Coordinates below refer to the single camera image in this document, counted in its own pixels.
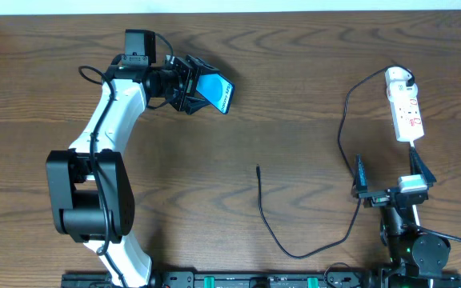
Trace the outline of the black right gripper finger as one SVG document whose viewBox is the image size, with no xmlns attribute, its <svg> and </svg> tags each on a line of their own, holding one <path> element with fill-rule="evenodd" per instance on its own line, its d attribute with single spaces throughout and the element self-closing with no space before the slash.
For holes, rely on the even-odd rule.
<svg viewBox="0 0 461 288">
<path fill-rule="evenodd" d="M 409 148 L 409 161 L 411 175 L 421 175 L 429 186 L 433 186 L 437 180 L 430 169 L 424 164 L 414 147 Z"/>
<path fill-rule="evenodd" d="M 360 154 L 355 155 L 355 176 L 353 180 L 353 192 L 356 197 L 367 192 L 367 176 Z"/>
</svg>

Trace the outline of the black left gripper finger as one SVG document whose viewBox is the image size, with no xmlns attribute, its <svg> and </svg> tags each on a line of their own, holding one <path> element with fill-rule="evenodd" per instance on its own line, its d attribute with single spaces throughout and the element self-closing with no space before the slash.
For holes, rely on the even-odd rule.
<svg viewBox="0 0 461 288">
<path fill-rule="evenodd" d="M 194 68 L 195 74 L 197 76 L 207 74 L 218 74 L 220 72 L 218 68 L 207 64 L 201 58 L 196 58 L 191 55 L 187 55 L 185 59 Z"/>
<path fill-rule="evenodd" d="M 195 96 L 186 96 L 184 103 L 184 111 L 188 115 L 192 115 L 203 107 L 210 105 L 210 102 L 207 99 Z"/>
</svg>

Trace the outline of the blue screen smartphone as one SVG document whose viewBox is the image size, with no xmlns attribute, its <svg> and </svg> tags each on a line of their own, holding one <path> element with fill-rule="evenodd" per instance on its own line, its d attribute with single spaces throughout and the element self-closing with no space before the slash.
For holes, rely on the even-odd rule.
<svg viewBox="0 0 461 288">
<path fill-rule="evenodd" d="M 221 74 L 201 75 L 196 90 L 219 112 L 229 112 L 235 85 Z"/>
</svg>

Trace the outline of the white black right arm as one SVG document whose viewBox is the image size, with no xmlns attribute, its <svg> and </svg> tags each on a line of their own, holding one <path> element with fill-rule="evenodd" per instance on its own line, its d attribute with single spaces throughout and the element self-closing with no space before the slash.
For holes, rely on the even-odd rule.
<svg viewBox="0 0 461 288">
<path fill-rule="evenodd" d="M 377 287 L 431 287 L 443 276 L 451 252 L 448 240 L 419 227 L 415 208 L 428 200 L 436 178 L 414 147 L 409 149 L 409 163 L 410 173 L 399 177 L 396 186 L 369 191 L 363 160 L 355 156 L 353 194 L 366 208 L 380 209 L 380 238 L 391 259 L 371 275 Z"/>
</svg>

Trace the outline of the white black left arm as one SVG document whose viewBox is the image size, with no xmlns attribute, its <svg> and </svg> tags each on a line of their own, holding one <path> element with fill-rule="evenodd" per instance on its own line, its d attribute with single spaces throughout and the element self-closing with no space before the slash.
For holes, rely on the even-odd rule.
<svg viewBox="0 0 461 288">
<path fill-rule="evenodd" d="M 94 251 L 103 273 L 67 273 L 64 287 L 160 287 L 161 275 L 138 243 L 132 226 L 135 201 L 123 161 L 134 124 L 150 100 L 193 114 L 205 106 L 230 109 L 235 85 L 200 58 L 168 54 L 156 62 L 161 35 L 129 29 L 125 50 L 94 83 L 102 94 L 83 132 L 46 160 L 54 226 Z"/>
</svg>

